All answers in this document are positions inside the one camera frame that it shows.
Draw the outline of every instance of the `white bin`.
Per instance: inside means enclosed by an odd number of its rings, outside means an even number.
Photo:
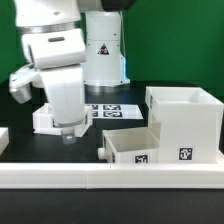
[[[104,131],[101,158],[116,163],[216,163],[224,105],[201,88],[147,87],[146,128]]]

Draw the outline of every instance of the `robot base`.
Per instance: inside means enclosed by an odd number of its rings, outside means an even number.
[[[116,86],[97,86],[97,85],[85,85],[85,89],[88,92],[93,93],[116,93],[130,89],[130,83],[125,83]]]

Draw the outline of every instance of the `green backdrop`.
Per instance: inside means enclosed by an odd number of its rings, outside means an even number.
[[[0,1],[0,82],[25,63],[13,0]],[[224,1],[138,0],[124,14],[131,80],[195,83],[224,100]]]

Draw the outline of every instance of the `open white box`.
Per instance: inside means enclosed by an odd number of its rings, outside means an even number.
[[[84,119],[81,124],[74,128],[75,136],[82,137],[92,123],[92,107],[85,106]],[[33,128],[36,134],[61,135],[61,129],[54,121],[49,103],[45,103],[33,113]]]
[[[112,163],[216,164],[223,104],[201,88],[147,87],[148,127],[104,131]]]
[[[9,144],[9,133],[8,128],[0,128],[0,155]]]

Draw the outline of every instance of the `black surface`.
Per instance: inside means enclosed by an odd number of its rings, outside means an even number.
[[[145,86],[188,86],[183,83],[132,83],[130,91],[86,94],[87,103],[138,104],[147,117]],[[17,104],[0,84],[0,126],[8,126],[10,145],[1,162],[97,162],[96,148],[102,129],[146,125],[135,120],[95,120],[87,134],[73,146],[58,136],[32,134],[32,112],[46,101],[42,90]],[[0,224],[222,224],[224,190],[117,189],[117,190],[0,190]]]
[[[117,12],[128,10],[136,0],[102,0],[103,9],[106,12]]]

